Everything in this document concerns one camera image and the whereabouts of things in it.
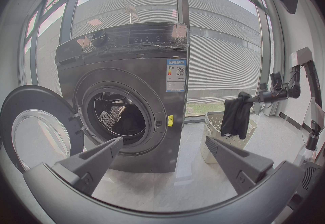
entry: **white floor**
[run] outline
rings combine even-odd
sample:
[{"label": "white floor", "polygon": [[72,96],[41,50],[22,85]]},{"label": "white floor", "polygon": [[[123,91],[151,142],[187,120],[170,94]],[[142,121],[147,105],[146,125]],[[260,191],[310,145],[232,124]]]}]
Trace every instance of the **white floor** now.
[{"label": "white floor", "polygon": [[[271,158],[274,168],[284,160],[293,162],[304,144],[302,132],[280,117],[260,113],[251,118],[258,127],[246,150]],[[203,127],[204,123],[184,125],[174,173],[108,170],[93,197],[129,209],[170,212],[210,206],[236,196],[220,166],[206,164],[201,156]]]}]

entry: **front-loading washing machine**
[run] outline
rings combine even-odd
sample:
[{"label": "front-loading washing machine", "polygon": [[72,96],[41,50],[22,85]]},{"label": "front-loading washing machine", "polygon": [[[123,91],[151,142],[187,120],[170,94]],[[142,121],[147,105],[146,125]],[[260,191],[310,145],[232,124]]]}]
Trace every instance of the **front-loading washing machine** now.
[{"label": "front-loading washing machine", "polygon": [[82,122],[85,148],[122,136],[123,148],[110,168],[175,171],[187,47],[181,23],[109,27],[58,46],[62,96]]}]

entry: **gray building facade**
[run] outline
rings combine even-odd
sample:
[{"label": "gray building facade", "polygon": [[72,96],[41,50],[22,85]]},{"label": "gray building facade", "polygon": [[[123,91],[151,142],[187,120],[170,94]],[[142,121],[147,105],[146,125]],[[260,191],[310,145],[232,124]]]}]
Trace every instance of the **gray building facade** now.
[{"label": "gray building facade", "polygon": [[[140,21],[133,23],[178,22],[177,0],[89,0],[75,9],[71,37],[130,23],[124,2],[137,9]],[[189,0],[189,12],[188,103],[224,102],[239,91],[255,95],[262,53],[258,17],[228,0]],[[36,48],[39,83],[58,94],[54,58],[60,24],[61,18],[49,26]]]}]

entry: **black cloth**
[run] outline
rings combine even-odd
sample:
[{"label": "black cloth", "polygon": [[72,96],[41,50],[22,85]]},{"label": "black cloth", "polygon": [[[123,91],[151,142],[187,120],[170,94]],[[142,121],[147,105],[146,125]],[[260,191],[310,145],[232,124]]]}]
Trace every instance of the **black cloth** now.
[{"label": "black cloth", "polygon": [[230,134],[231,136],[239,135],[240,139],[245,139],[249,123],[250,109],[252,102],[244,102],[252,96],[239,92],[238,98],[234,100],[225,100],[225,112],[221,124],[221,136]]}]

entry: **laundry basket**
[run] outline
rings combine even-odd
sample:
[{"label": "laundry basket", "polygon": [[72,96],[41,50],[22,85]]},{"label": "laundry basket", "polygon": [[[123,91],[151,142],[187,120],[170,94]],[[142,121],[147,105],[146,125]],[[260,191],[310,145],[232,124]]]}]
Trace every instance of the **laundry basket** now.
[{"label": "laundry basket", "polygon": [[238,135],[231,137],[222,137],[220,128],[223,119],[223,114],[223,112],[207,112],[205,114],[205,123],[200,149],[204,161],[208,164],[214,164],[217,161],[205,144],[206,136],[217,138],[221,141],[228,142],[230,145],[236,146],[240,149],[244,149],[248,144],[250,138],[253,136],[255,129],[257,128],[257,124],[252,119],[249,119],[247,135],[245,139],[240,139]]}]

